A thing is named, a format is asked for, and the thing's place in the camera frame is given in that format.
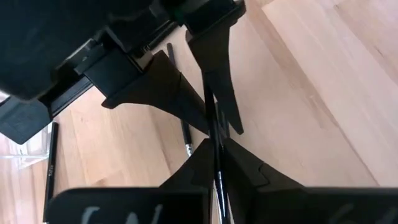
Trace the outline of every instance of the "black plastic part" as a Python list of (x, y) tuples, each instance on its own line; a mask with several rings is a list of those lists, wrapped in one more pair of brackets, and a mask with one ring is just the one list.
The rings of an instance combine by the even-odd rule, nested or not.
[(84, 74), (106, 97), (113, 96), (141, 75), (119, 49), (110, 51)]
[(53, 117), (61, 113), (67, 106), (69, 106), (73, 101), (79, 98), (87, 90), (93, 87), (92, 82), (89, 81), (84, 75), (80, 76), (80, 79), (70, 88), (68, 88), (61, 95), (58, 95), (50, 103), (50, 111)]
[(208, 191), (201, 187), (73, 189), (48, 207), (56, 224), (194, 223), (209, 224)]
[(224, 140), (223, 159), (226, 187), (236, 223), (260, 223), (255, 222), (257, 217), (267, 211), (256, 207), (260, 201), (259, 188), (267, 187), (269, 191), (302, 188), (232, 139)]
[(141, 57), (176, 27), (166, 12), (155, 4), (141, 11), (134, 19), (112, 23), (106, 31), (123, 52)]
[(204, 139), (192, 156), (159, 188), (170, 190), (202, 187), (208, 190), (210, 195), (213, 191), (213, 168), (214, 148), (210, 139)]
[(146, 0), (1, 1), (0, 90), (31, 100), (59, 77), (70, 54), (106, 24), (131, 19)]
[(23, 144), (52, 120), (49, 109), (39, 100), (24, 103), (11, 96), (0, 106), (0, 133)]
[(144, 75), (109, 95), (102, 105), (113, 109), (122, 103), (155, 106), (208, 133), (203, 100), (163, 51), (153, 56)]
[(224, 141), (235, 223), (398, 223), (398, 189), (304, 187)]
[(219, 21), (215, 21), (216, 24), (204, 33), (186, 33), (186, 40), (201, 68), (203, 80), (210, 86), (220, 108), (238, 134), (243, 133), (243, 126), (229, 67), (229, 28), (245, 11), (242, 2)]

